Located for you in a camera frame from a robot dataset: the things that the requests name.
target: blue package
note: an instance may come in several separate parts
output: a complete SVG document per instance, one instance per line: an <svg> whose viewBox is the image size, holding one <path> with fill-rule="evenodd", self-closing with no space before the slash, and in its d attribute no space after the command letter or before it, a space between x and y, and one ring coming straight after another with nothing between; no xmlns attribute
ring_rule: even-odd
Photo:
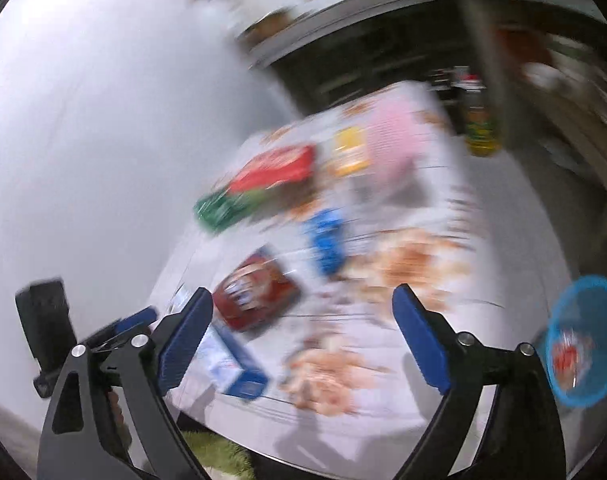
<svg viewBox="0 0 607 480"><path fill-rule="evenodd" d="M326 276L336 273L346 261L341 238L343 219L335 209L324 209L306 222L315 257Z"/></svg>
<svg viewBox="0 0 607 480"><path fill-rule="evenodd" d="M226 325L214 320L206 329L196 358L208 370L218 392L253 400L270 381L266 372L232 335Z"/></svg>

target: plastic bowl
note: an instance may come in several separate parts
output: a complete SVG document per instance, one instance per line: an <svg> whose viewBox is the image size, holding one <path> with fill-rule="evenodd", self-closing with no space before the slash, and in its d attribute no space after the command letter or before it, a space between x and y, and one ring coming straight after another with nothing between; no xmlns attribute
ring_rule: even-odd
<svg viewBox="0 0 607 480"><path fill-rule="evenodd" d="M593 343L589 370L569 390L560 387L552 367L552 348L564 330L588 336ZM545 361L552 389L563 404L585 408L607 395L607 279L584 276L564 291L549 322Z"/></svg>

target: red and green package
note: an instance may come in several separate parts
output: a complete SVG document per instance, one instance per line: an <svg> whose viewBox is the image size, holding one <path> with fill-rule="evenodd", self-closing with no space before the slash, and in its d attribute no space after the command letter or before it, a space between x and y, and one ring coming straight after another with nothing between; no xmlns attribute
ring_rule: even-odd
<svg viewBox="0 0 607 480"><path fill-rule="evenodd" d="M267 189L277 184L301 182L314 171L314 144L277 148L255 156L234 177L228 187L232 193Z"/></svg>

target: white table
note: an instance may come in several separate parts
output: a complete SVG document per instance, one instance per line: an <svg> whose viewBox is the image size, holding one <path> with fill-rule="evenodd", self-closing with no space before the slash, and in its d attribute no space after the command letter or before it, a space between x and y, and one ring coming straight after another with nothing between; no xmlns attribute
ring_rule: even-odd
<svg viewBox="0 0 607 480"><path fill-rule="evenodd" d="M371 250L394 252L394 247L411 240L430 244L433 257L424 270L437 277L430 279L429 285L417 286L418 296L442 310L456 332L468 330L487 346L514 348L544 325L545 302L530 311L527 320L513 322L519 313L511 315L507 308L501 266L493 252L485 215L474 189L466 182L462 157L469 155L453 142L445 114L427 87L399 83L360 103L372 108L388 98L403 100L413 111L421 125L424 156L404 200L383 207ZM274 142L266 143L265 134L251 137L239 150L230 173L270 147L327 141L334 132L359 121L345 114L354 104L293 124ZM172 390L167 400L217 433L276 460L326 476L392 478L423 434L440 396L424 382L389 317L389 306L368 303L371 289L365 295L354 294L364 283L380 286L381 276L376 272L353 269L353 273L366 274L357 287L352 287L350 280L328 285L315 268L301 225L288 215L244 221L218 236L195 226L160 277L151 295L152 304L165 307L180 285L214 290L266 243L302 284L304 294L267 330L239 335L272 378L264 396L243 402L216 393L194 360L180 387ZM373 379L371 387L351 391L353 413L325 416L295 408L292 396L280 388L288 377L288 356L302 348L304 339L324 330L341 333L342 348L358 352ZM488 390L455 468L469 464L483 434L491 405L492 391Z"/></svg>

